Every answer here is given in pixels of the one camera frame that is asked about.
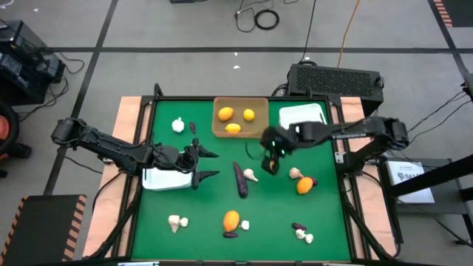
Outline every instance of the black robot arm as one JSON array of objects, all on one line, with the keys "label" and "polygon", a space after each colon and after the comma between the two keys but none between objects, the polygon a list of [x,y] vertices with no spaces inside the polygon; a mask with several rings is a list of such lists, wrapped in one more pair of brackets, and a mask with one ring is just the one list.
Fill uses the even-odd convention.
[{"label": "black robot arm", "polygon": [[192,140],[191,145],[184,147],[184,152],[161,143],[149,145],[143,142],[133,145],[104,134],[81,119],[71,117],[58,121],[51,138],[60,146],[74,150],[80,146],[96,153],[100,160],[108,158],[121,171],[131,175],[140,175],[146,168],[192,173],[194,189],[204,178],[218,174],[218,171],[197,172],[199,157],[218,157],[217,154],[205,150],[197,138]]},{"label": "black robot arm", "polygon": [[260,140],[268,151],[262,167],[270,174],[279,169],[279,158],[292,154],[296,149],[310,148],[327,140],[342,140],[357,137],[372,137],[373,141],[357,152],[345,153],[341,171],[361,170],[364,162],[383,154],[388,149],[400,150],[409,145],[404,123],[394,118],[369,117],[354,123],[325,125],[320,122],[290,124],[289,129],[268,127]]}]

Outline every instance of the small purple vegetable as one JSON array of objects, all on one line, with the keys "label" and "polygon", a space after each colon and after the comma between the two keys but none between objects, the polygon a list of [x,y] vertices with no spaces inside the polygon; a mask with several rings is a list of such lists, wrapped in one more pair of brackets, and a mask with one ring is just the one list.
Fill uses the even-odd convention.
[{"label": "small purple vegetable", "polygon": [[223,233],[223,237],[225,237],[225,238],[235,238],[235,237],[237,237],[237,236],[238,236],[237,233],[231,233],[231,232],[225,232],[225,233]]},{"label": "small purple vegetable", "polygon": [[239,167],[237,162],[234,162],[234,170],[236,177],[236,186],[238,188],[238,194],[240,197],[245,198],[248,195],[248,185],[246,184],[245,175],[243,175],[242,169]]},{"label": "small purple vegetable", "polygon": [[190,122],[189,127],[191,128],[192,134],[195,134],[195,124],[194,124],[194,122]]},{"label": "small purple vegetable", "polygon": [[309,177],[309,178],[312,180],[312,183],[313,183],[312,187],[315,187],[316,185],[319,184],[319,181],[317,181],[317,179],[315,179],[313,177]]},{"label": "small purple vegetable", "polygon": [[302,231],[306,231],[307,228],[303,225],[298,224],[297,222],[293,222],[293,228],[294,230],[301,229]]}]

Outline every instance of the gray floor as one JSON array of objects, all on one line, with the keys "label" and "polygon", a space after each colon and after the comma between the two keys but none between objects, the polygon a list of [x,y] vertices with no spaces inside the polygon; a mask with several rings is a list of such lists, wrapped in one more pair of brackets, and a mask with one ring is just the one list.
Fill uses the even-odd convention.
[{"label": "gray floor", "polygon": [[[0,10],[3,19],[23,19],[52,47],[94,47],[110,0],[16,1]],[[233,12],[239,1],[207,1],[196,4],[169,4],[168,1],[120,0],[113,15],[105,47],[303,47],[310,17],[311,1],[284,5],[275,0],[280,25],[272,31],[236,30]],[[339,47],[354,1],[317,1],[310,47]],[[241,17],[241,27],[249,18]],[[473,48],[473,29],[449,29],[460,48]],[[447,48],[445,39],[427,0],[365,0],[348,34],[347,47],[377,48]],[[90,53],[67,53],[84,59]],[[306,55],[319,65],[335,67],[337,53]],[[285,82],[290,65],[301,53],[290,52],[202,52],[202,53],[131,53],[104,52],[95,71],[80,117],[90,125],[111,133],[120,97],[149,95],[158,82],[166,95],[269,95]],[[462,55],[473,72],[473,55]],[[379,115],[398,117],[408,126],[429,114],[460,91],[463,79],[449,54],[344,54],[342,67],[379,71],[385,78],[385,101]],[[3,204],[0,242],[10,227],[19,199],[41,194],[55,158],[57,146],[50,133],[57,119],[70,115],[85,70],[68,75],[70,89],[57,105],[42,109],[22,123],[21,141],[34,148],[25,161],[11,160],[4,166],[10,171],[0,180]],[[447,106],[425,122],[420,130],[442,121],[462,101]],[[419,137],[407,150],[411,157],[451,157],[471,154],[473,133],[471,105],[466,105],[438,129]],[[70,151],[76,160],[96,169],[101,163],[88,151]],[[98,189],[100,176],[65,161],[54,194],[86,194],[90,199]],[[461,180],[473,185],[471,177]],[[459,216],[441,216],[445,223],[467,238]],[[90,219],[86,212],[78,255],[85,240]],[[470,249],[452,244],[453,238],[435,221],[425,216],[402,215],[405,237],[401,258],[408,262],[440,265],[465,265],[473,261]]]}]

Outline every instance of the white mushroom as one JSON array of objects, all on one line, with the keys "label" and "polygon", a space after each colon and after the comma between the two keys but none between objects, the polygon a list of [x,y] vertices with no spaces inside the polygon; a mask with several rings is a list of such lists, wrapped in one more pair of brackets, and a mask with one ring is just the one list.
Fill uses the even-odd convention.
[{"label": "white mushroom", "polygon": [[305,238],[305,231],[303,231],[302,229],[297,229],[296,230],[296,237],[297,237],[297,239]]},{"label": "white mushroom", "polygon": [[189,224],[189,219],[183,217],[181,220],[179,220],[179,225],[182,226],[182,227],[187,227],[187,225]]},{"label": "white mushroom", "polygon": [[305,236],[305,241],[307,244],[310,244],[312,243],[313,241],[313,235],[311,233],[309,233],[308,235]]},{"label": "white mushroom", "polygon": [[168,218],[168,223],[171,226],[172,233],[176,233],[179,228],[179,215],[170,215]]},{"label": "white mushroom", "polygon": [[172,130],[177,133],[181,133],[184,130],[184,122],[179,117],[176,120],[172,121]]},{"label": "white mushroom", "polygon": [[242,224],[240,225],[240,227],[243,229],[243,230],[249,230],[250,229],[250,222],[247,221],[247,220],[243,220],[242,221]]},{"label": "white mushroom", "polygon": [[289,170],[289,177],[292,179],[297,179],[297,178],[303,178],[304,176],[302,175],[301,171],[295,167],[292,167]]},{"label": "white mushroom", "polygon": [[245,176],[246,179],[258,182],[258,179],[254,176],[253,170],[251,169],[245,169],[243,171],[243,175]]}]

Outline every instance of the lemon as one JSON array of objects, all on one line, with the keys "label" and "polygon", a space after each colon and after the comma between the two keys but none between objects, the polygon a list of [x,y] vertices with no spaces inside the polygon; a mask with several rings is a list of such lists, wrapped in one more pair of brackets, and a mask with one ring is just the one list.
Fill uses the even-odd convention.
[{"label": "lemon", "polygon": [[253,120],[254,120],[254,112],[253,112],[253,110],[251,110],[251,109],[246,109],[246,110],[243,112],[243,118],[244,118],[246,121],[253,121]]},{"label": "lemon", "polygon": [[223,217],[223,229],[226,232],[231,232],[237,229],[239,224],[239,214],[237,211],[229,211]]},{"label": "lemon", "polygon": [[313,181],[310,177],[303,177],[297,182],[297,193],[306,194],[313,187]]},{"label": "lemon", "polygon": [[242,130],[242,127],[239,124],[236,123],[229,123],[226,127],[225,130],[228,133],[236,134]]},{"label": "lemon", "polygon": [[221,108],[219,111],[219,120],[220,121],[227,121],[234,115],[234,110],[231,107],[224,107]]}]

